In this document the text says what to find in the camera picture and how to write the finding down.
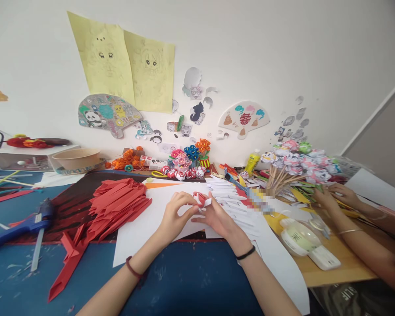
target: glue stick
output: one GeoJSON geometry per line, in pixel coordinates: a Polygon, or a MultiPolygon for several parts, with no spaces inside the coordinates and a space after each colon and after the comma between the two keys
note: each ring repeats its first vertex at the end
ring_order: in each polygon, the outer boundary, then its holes
{"type": "Polygon", "coordinates": [[[260,149],[255,149],[249,156],[249,160],[247,160],[246,168],[244,169],[247,171],[249,175],[253,173],[253,169],[255,169],[256,164],[259,162],[260,159],[260,149]]]}

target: blue glue gun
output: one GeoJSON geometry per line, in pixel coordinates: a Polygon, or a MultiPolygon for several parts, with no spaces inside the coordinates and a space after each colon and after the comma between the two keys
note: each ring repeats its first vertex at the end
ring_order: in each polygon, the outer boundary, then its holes
{"type": "Polygon", "coordinates": [[[24,233],[37,233],[41,228],[46,229],[51,224],[54,206],[50,199],[44,200],[38,212],[32,214],[19,225],[0,233],[0,246],[24,233]]]}

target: scissors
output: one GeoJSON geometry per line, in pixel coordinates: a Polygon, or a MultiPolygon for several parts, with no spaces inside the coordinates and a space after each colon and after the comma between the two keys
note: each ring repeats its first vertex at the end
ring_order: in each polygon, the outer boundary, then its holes
{"type": "Polygon", "coordinates": [[[168,176],[166,176],[164,173],[161,173],[159,171],[152,171],[151,174],[157,178],[168,178],[168,176]]]}

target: red paper craft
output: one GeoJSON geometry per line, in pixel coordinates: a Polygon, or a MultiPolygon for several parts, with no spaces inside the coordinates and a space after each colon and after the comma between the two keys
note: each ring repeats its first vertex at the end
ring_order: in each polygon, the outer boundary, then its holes
{"type": "Polygon", "coordinates": [[[101,241],[126,222],[134,221],[152,202],[146,198],[146,187],[133,179],[103,181],[93,196],[89,215],[96,216],[88,223],[90,226],[86,236],[83,236],[86,224],[78,228],[73,240],[67,232],[63,232],[61,242],[67,251],[63,261],[65,266],[50,289],[49,302],[64,290],[92,240],[98,238],[101,241]]]}

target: hand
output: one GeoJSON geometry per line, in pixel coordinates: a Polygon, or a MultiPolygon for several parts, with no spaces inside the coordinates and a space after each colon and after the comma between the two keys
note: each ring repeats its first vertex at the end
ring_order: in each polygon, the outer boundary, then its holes
{"type": "Polygon", "coordinates": [[[209,193],[209,197],[205,195],[206,198],[211,198],[212,203],[206,206],[206,211],[203,211],[201,215],[204,217],[192,218],[194,223],[205,223],[212,227],[218,235],[221,235],[225,239],[233,234],[238,225],[234,220],[224,211],[224,209],[218,204],[216,199],[209,193]]]}
{"type": "Polygon", "coordinates": [[[336,198],[337,200],[341,201],[342,203],[352,207],[359,209],[360,204],[362,203],[359,198],[357,197],[357,194],[346,186],[343,186],[342,184],[335,183],[331,185],[329,188],[329,191],[331,192],[332,196],[336,198]]]}
{"type": "Polygon", "coordinates": [[[315,193],[313,195],[313,197],[316,199],[316,201],[323,207],[326,209],[330,209],[333,207],[339,207],[338,203],[335,201],[335,198],[332,196],[332,193],[329,192],[328,188],[323,185],[323,193],[318,190],[315,189],[315,193]]]}
{"type": "Polygon", "coordinates": [[[196,200],[190,194],[186,192],[174,193],[165,207],[164,217],[155,232],[158,235],[158,240],[165,246],[171,243],[180,234],[190,217],[198,212],[196,204],[196,200]],[[183,205],[193,206],[179,216],[177,212],[183,205]]]}

